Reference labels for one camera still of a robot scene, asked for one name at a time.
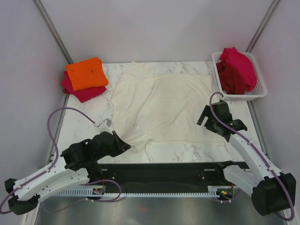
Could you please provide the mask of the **cream white t shirt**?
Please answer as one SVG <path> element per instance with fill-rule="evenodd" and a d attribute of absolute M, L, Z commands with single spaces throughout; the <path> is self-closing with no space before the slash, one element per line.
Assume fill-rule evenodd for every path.
<path fill-rule="evenodd" d="M 113 95 L 112 125 L 136 149 L 147 142 L 224 145 L 223 138 L 197 125 L 213 93 L 211 75 L 157 74 L 132 62 Z"/>

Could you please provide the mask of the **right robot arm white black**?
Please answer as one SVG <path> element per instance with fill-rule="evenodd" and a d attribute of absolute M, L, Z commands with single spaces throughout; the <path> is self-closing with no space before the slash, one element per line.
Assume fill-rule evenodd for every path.
<path fill-rule="evenodd" d="M 226 102 L 206 105 L 197 124 L 223 137 L 250 169 L 246 172 L 232 161 L 219 163 L 214 176 L 217 183 L 238 186 L 262 216 L 286 209 L 294 216 L 296 179 L 291 173 L 283 173 L 253 145 L 248 128 L 241 120 L 233 119 Z"/>

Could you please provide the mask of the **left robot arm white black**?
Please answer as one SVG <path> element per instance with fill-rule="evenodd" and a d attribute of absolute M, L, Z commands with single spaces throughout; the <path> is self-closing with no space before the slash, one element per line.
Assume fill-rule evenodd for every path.
<path fill-rule="evenodd" d="M 6 180 L 8 197 L 4 202 L 8 203 L 9 212 L 22 215 L 60 191 L 99 184 L 103 172 L 98 161 L 106 156 L 119 156 L 130 148 L 115 131 L 103 131 L 92 139 L 73 143 L 55 161 L 34 174 L 20 180 Z"/>

